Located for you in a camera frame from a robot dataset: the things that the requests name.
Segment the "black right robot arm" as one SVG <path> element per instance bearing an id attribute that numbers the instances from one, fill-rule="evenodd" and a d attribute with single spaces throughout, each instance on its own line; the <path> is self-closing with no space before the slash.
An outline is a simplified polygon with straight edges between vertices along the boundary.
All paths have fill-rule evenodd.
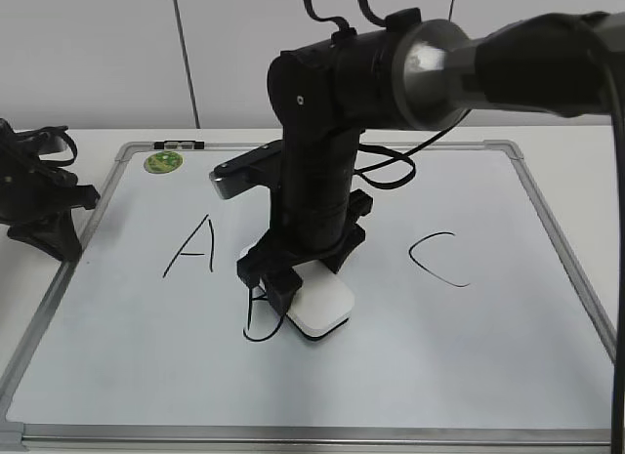
<path id="1" fill-rule="evenodd" d="M 623 70 L 624 17 L 605 12 L 542 15 L 481 39 L 447 20 L 389 19 L 282 52 L 268 72 L 282 139 L 247 153 L 244 169 L 271 191 L 270 228 L 238 276 L 252 287 L 312 260 L 342 264 L 363 238 L 349 206 L 362 132 L 442 131 L 472 109 L 617 116 Z"/>

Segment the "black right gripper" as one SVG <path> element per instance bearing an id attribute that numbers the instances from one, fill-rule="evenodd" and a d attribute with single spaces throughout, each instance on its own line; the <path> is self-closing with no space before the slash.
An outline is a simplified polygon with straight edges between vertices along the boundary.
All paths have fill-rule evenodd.
<path id="1" fill-rule="evenodd" d="M 352 191 L 338 242 L 319 251 L 304 249 L 294 239 L 288 239 L 282 232 L 270 228 L 237 261 L 239 279 L 246 286 L 256 286 L 261 279 L 271 307 L 279 316 L 284 316 L 302 287 L 301 276 L 292 268 L 319 260 L 337 274 L 349 255 L 365 240 L 365 230 L 357 220 L 368 215 L 372 207 L 373 198 L 370 195 L 362 189 Z"/>

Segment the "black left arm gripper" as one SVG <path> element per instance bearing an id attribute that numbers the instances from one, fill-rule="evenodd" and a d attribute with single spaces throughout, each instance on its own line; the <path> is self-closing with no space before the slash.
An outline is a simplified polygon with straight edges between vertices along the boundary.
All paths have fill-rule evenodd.
<path id="1" fill-rule="evenodd" d="M 1 223 L 10 239 L 58 261 L 76 261 L 82 246 L 69 211 L 92 210 L 100 194 L 67 168 L 77 145 L 66 126 L 17 132 L 1 121 Z"/>

